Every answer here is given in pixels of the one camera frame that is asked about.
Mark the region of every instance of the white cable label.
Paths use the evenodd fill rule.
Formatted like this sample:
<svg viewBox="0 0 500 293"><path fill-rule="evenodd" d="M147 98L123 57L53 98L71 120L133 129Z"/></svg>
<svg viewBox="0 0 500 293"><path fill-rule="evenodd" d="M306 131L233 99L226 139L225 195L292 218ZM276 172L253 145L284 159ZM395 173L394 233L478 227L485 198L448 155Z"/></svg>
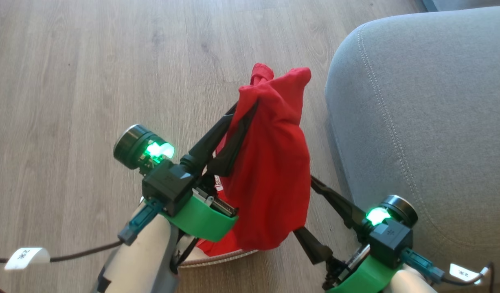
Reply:
<svg viewBox="0 0 500 293"><path fill-rule="evenodd" d="M449 268L449 274L451 276L459 278L460 280L469 282L470 280L473 280L478 277L479 273L476 273L474 271L470 271L468 269L465 269L463 267L460 267L460 265L455 265L454 263L451 264L451 267ZM481 280L478 280L475 282L475 285L478 285L481 283Z"/></svg>
<svg viewBox="0 0 500 293"><path fill-rule="evenodd" d="M51 257L42 247L26 247L17 250L10 258L4 269L25 269L30 263L48 263Z"/></svg>

